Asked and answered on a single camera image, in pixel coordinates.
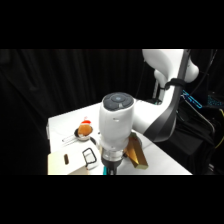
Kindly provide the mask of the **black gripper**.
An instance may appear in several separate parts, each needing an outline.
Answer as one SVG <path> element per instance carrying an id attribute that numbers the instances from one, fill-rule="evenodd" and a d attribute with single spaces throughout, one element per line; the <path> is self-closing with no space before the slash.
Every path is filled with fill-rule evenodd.
<path id="1" fill-rule="evenodd" d="M 109 161 L 109 160 L 102 158 L 101 161 L 102 161 L 103 165 L 106 167 L 106 175 L 117 175 L 116 168 L 121 164 L 122 160 Z"/>

